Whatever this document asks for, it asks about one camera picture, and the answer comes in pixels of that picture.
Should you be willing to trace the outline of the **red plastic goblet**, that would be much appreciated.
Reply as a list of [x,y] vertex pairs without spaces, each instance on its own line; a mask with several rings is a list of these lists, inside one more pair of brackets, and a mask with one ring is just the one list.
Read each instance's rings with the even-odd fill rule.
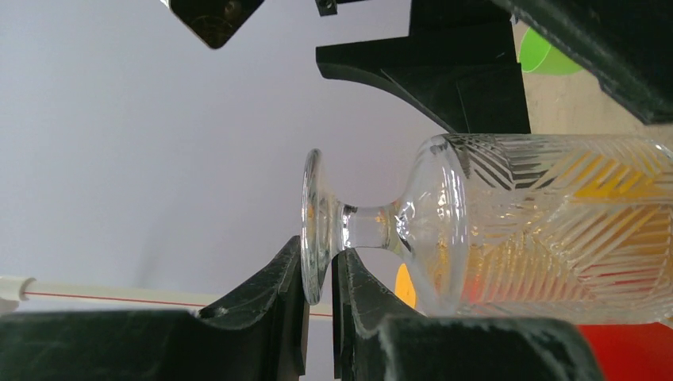
[[581,325],[607,381],[672,381],[672,328]]

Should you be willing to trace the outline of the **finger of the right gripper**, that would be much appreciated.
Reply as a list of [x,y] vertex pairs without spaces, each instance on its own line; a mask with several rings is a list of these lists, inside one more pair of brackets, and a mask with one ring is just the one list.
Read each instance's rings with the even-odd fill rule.
[[409,34],[318,47],[325,79],[392,94],[450,133],[531,132],[512,15],[492,1],[413,1]]
[[519,17],[590,72],[646,125],[672,122],[672,3],[668,0],[509,0]]

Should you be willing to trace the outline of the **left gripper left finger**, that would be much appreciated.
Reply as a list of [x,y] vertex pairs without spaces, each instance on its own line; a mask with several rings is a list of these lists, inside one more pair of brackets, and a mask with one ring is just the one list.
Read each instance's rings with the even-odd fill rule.
[[208,306],[57,311],[1,320],[4,380],[297,380],[309,307],[300,240]]

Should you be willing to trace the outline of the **green plastic cup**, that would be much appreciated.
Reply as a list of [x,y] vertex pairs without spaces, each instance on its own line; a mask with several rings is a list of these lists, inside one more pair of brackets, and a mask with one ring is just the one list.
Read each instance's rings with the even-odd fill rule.
[[532,28],[528,28],[521,39],[518,58],[526,74],[560,76],[583,70]]

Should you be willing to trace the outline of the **yellow plastic goblet front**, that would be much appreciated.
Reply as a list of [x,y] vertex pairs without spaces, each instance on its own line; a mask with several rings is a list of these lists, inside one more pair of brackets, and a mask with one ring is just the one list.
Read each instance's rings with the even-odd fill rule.
[[417,294],[406,264],[398,268],[394,283],[394,294],[412,309],[417,308]]

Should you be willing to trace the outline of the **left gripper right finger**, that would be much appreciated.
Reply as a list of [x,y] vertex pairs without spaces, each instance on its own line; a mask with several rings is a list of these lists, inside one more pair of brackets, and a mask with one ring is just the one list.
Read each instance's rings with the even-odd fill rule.
[[570,323],[426,317],[349,249],[332,261],[334,374],[340,380],[600,380]]

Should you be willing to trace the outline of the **clear glass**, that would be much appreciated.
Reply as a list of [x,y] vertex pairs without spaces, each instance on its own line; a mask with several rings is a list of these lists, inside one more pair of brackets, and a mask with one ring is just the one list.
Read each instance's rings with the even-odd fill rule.
[[301,219],[311,305],[335,256],[381,248],[430,315],[672,317],[672,152],[646,137],[441,134],[418,149],[402,194],[373,207],[341,201],[314,149]]

